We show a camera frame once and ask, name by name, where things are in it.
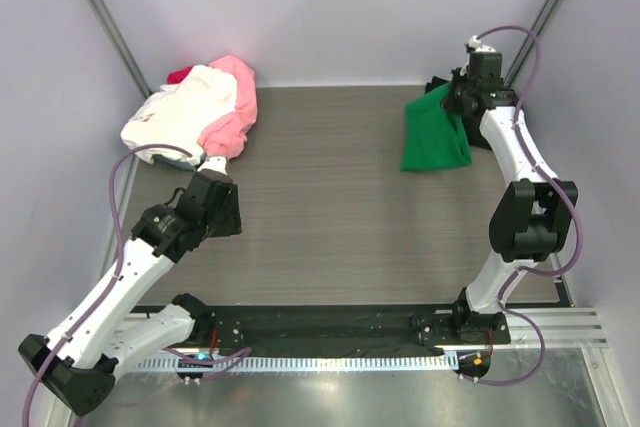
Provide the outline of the aluminium frame post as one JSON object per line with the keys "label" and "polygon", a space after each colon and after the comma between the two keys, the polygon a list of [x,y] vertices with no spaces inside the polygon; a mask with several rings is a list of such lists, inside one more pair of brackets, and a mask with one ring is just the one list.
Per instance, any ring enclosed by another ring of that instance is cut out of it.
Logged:
{"label": "aluminium frame post", "polygon": [[[558,13],[564,0],[544,0],[538,9],[529,30],[534,33],[539,40],[550,26],[554,16]],[[511,61],[506,74],[505,83],[508,87],[514,87],[516,81],[524,71],[527,62],[534,53],[534,42],[526,33],[516,31],[515,34],[521,37],[519,47]]]}
{"label": "aluminium frame post", "polygon": [[121,59],[129,76],[143,97],[151,94],[149,83],[144,77],[128,43],[126,42],[117,22],[112,16],[105,0],[86,0],[93,11],[98,23],[104,30],[116,54]]}

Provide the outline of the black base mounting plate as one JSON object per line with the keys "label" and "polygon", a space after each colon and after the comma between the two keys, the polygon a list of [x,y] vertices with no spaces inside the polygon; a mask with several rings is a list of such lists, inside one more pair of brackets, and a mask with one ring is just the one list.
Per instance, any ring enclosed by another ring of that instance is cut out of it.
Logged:
{"label": "black base mounting plate", "polygon": [[452,304],[211,306],[218,346],[399,340],[428,347],[511,342],[502,313]]}

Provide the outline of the folded black t-shirt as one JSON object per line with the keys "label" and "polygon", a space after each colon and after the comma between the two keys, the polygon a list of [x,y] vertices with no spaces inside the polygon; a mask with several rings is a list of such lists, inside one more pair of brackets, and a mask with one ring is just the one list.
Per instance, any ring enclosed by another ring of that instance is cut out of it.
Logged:
{"label": "folded black t-shirt", "polygon": [[[437,76],[433,76],[425,84],[424,93],[427,94],[447,83],[448,83],[448,80],[437,77]],[[476,125],[471,119],[468,119],[468,118],[463,118],[462,123],[463,123],[465,133],[467,135],[468,142],[471,146],[491,151],[491,146],[486,141],[486,139],[481,135],[478,125]]]}

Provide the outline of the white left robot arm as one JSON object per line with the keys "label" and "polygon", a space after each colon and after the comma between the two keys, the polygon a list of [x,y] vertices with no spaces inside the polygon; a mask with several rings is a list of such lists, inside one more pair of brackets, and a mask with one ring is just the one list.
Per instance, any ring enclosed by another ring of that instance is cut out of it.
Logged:
{"label": "white left robot arm", "polygon": [[113,266],[83,301],[45,335],[29,334],[18,351],[34,375],[78,417],[98,408],[116,382],[156,352],[180,343],[205,344],[213,314],[179,294],[158,314],[120,331],[144,294],[185,254],[210,237],[241,232],[239,193],[224,156],[207,158],[189,185],[146,209],[119,240]]}

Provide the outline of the white t-shirt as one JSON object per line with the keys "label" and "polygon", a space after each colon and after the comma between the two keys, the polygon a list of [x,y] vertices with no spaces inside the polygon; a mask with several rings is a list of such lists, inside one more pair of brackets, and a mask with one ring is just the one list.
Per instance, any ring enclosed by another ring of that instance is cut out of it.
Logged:
{"label": "white t-shirt", "polygon": [[151,145],[139,153],[148,163],[161,155],[196,166],[205,155],[201,133],[234,110],[236,88],[231,74],[197,65],[180,84],[164,85],[150,96],[125,124],[121,139],[131,149]]}

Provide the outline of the green t-shirt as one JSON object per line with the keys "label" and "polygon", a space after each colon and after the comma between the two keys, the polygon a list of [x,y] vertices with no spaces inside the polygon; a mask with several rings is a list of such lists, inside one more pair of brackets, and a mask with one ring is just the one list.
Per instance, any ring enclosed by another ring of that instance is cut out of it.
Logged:
{"label": "green t-shirt", "polygon": [[422,97],[405,106],[405,140],[400,164],[404,172],[435,172],[472,164],[461,117],[449,114],[441,106],[449,93],[449,83],[430,87]]}

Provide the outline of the light blue t-shirt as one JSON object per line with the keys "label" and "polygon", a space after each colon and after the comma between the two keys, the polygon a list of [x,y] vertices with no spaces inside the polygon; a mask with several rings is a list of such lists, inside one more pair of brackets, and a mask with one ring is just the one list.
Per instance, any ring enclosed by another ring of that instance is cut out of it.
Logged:
{"label": "light blue t-shirt", "polygon": [[184,171],[195,171],[196,168],[191,165],[189,162],[178,159],[178,160],[174,160],[174,159],[170,159],[161,155],[154,155],[153,156],[153,160],[155,162],[161,163],[161,164],[166,164]]}

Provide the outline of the pink t-shirt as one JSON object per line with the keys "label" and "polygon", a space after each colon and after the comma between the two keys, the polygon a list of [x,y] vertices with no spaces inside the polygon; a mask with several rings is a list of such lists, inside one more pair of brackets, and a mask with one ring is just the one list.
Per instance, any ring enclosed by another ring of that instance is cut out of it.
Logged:
{"label": "pink t-shirt", "polygon": [[203,130],[198,143],[208,156],[233,159],[243,152],[247,134],[257,120],[255,74],[247,64],[233,55],[221,57],[210,66],[231,74],[236,79],[236,101],[232,112]]}

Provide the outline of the red t-shirt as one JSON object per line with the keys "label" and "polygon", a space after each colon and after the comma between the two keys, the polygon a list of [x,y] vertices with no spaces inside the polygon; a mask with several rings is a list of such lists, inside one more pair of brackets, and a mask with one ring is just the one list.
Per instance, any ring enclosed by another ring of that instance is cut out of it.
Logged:
{"label": "red t-shirt", "polygon": [[166,84],[167,85],[177,85],[180,84],[182,81],[185,80],[185,78],[189,75],[189,73],[192,71],[193,67],[187,67],[184,68],[182,70],[179,71],[174,71],[172,73],[170,73],[167,78],[166,78]]}

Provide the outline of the aluminium frame post left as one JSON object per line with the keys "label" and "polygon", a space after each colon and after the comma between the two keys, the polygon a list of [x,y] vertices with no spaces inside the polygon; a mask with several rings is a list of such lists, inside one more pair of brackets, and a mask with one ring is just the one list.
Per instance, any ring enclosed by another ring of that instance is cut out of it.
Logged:
{"label": "aluminium frame post left", "polygon": [[128,43],[126,42],[117,22],[112,16],[105,0],[86,0],[93,11],[98,23],[104,30],[116,54],[121,59],[129,76],[143,97],[151,94],[149,83],[144,77]]}

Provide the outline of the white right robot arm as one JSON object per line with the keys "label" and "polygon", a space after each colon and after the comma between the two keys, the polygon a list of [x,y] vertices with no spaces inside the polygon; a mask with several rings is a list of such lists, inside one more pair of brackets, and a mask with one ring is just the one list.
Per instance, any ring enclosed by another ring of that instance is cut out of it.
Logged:
{"label": "white right robot arm", "polygon": [[564,248],[578,190],[537,148],[519,96],[504,84],[501,53],[477,38],[467,42],[466,52],[442,108],[489,146],[505,191],[489,222],[489,257],[454,302],[449,329],[461,343],[505,342],[501,307],[526,273]]}

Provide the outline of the aluminium rail right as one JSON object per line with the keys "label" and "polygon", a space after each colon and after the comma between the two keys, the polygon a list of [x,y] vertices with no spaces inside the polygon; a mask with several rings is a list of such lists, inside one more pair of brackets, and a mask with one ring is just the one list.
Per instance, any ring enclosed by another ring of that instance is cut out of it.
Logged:
{"label": "aluminium rail right", "polygon": [[545,345],[554,348],[606,348],[608,342],[593,308],[532,308],[507,314],[512,348],[533,349],[540,346],[531,326],[542,334]]}

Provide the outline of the aluminium frame post right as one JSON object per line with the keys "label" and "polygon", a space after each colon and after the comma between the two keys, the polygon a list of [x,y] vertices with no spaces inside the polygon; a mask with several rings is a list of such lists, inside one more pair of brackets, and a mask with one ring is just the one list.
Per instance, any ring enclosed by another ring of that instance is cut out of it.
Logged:
{"label": "aluminium frame post right", "polygon": [[[539,40],[550,26],[554,16],[558,13],[564,0],[544,0],[538,9],[529,30],[534,33]],[[511,61],[506,74],[505,83],[508,87],[514,87],[516,81],[524,71],[527,62],[534,53],[534,42],[526,33],[516,31],[515,34],[521,37],[519,47]]]}

